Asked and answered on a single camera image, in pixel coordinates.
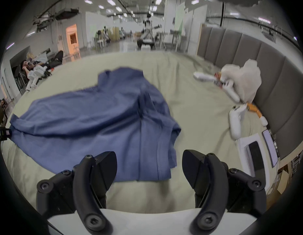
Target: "orange lit door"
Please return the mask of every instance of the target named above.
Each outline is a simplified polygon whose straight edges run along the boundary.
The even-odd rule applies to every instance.
[[[66,33],[69,53],[72,55],[74,54],[75,47],[78,47],[78,31],[76,24],[66,28]]]

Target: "smartphone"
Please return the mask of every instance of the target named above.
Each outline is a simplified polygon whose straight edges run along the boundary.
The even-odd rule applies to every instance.
[[[264,162],[262,159],[261,151],[257,141],[252,142],[248,145],[247,151],[249,153],[250,159],[253,166],[252,172],[254,172],[255,177],[259,178],[262,182],[266,182],[266,174],[264,172]]]
[[[266,141],[267,148],[268,148],[269,154],[270,154],[271,165],[273,168],[273,167],[275,167],[276,163],[278,162],[278,155],[276,153],[273,139],[271,137],[269,130],[263,131],[262,135],[264,136],[264,140]]]

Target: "gray padded wall panel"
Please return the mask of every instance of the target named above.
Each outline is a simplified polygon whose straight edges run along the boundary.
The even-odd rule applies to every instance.
[[[215,64],[219,68],[226,63],[242,67],[248,59],[257,60],[262,84],[254,102],[276,134],[281,159],[285,158],[303,141],[302,73],[274,47],[242,34],[236,48],[234,36],[240,33],[226,30],[220,38],[220,34],[213,33],[215,29],[203,27],[198,55],[213,63],[217,52]]]
[[[210,37],[211,27],[202,27],[202,32],[200,35],[200,40],[198,44],[197,55],[200,57],[205,57],[207,45]]]
[[[243,67],[248,59],[256,60],[261,43],[260,40],[243,34],[237,47],[233,64]]]
[[[239,32],[225,30],[216,60],[217,67],[232,64],[241,36]]]
[[[303,141],[303,96],[294,114],[276,133],[276,143],[281,159],[285,158]]]
[[[205,60],[212,62],[213,64],[216,63],[224,32],[225,29],[212,28],[205,54]]]
[[[303,96],[303,75],[286,58],[270,96],[259,107],[275,134],[291,117]]]
[[[268,98],[276,82],[278,81],[285,56],[270,45],[262,43],[257,57],[258,67],[261,75],[261,85],[257,90],[254,102],[259,108],[262,107]]]

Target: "blue shirt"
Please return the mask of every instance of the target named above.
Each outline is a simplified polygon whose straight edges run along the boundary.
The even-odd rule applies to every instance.
[[[173,145],[181,129],[140,70],[105,71],[98,85],[35,100],[10,123],[11,140],[53,173],[105,151],[116,153],[119,182],[167,180],[177,165]]]

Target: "white plastic bag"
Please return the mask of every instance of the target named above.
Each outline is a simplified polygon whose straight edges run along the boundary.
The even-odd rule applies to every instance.
[[[232,79],[234,89],[243,102],[251,103],[261,85],[260,69],[257,61],[248,59],[244,66],[224,65],[221,69],[221,81]]]

